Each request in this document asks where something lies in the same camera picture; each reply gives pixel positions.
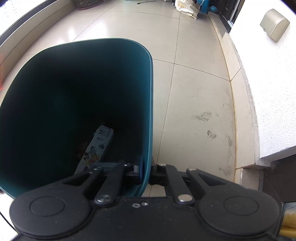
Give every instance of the textured white wall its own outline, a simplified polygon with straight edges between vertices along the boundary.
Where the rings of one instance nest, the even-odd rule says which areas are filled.
[[[278,43],[260,26],[265,13],[272,8],[290,21]],[[241,58],[254,99],[260,158],[280,159],[295,154],[295,13],[280,0],[246,0],[230,36]]]

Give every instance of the white bag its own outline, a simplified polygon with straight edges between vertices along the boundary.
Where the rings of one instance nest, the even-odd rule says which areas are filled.
[[[175,6],[180,13],[197,19],[197,14],[200,11],[200,6],[198,4],[195,4],[193,0],[176,0]]]

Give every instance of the trash can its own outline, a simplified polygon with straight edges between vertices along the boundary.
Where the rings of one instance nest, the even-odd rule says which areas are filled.
[[[74,174],[75,148],[99,123],[114,129],[103,161],[152,158],[153,66],[128,39],[94,39],[43,50],[19,71],[0,107],[0,188],[16,196]]]

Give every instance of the screw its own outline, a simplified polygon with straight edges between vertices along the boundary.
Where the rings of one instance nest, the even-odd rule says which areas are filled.
[[[139,208],[139,207],[141,207],[141,205],[140,205],[139,203],[133,203],[133,204],[132,204],[132,207],[134,207],[134,208]]]
[[[111,201],[111,197],[109,195],[103,194],[98,196],[96,200],[101,203],[106,203]]]
[[[149,203],[148,203],[148,202],[145,202],[145,201],[143,201],[143,202],[141,202],[141,205],[142,205],[142,206],[148,206],[148,205],[149,205]]]
[[[178,196],[180,202],[190,202],[193,200],[193,197],[189,194],[181,194]]]

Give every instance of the cord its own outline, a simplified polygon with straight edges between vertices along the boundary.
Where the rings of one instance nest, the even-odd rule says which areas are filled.
[[[146,1],[146,2],[155,2],[156,0],[154,1]],[[145,2],[138,2],[137,4],[141,4],[141,3],[145,3]]]
[[[15,231],[15,228],[10,224],[10,222],[7,221],[7,219],[3,216],[3,214],[0,212],[0,215],[4,218],[4,220],[9,224],[10,227]]]

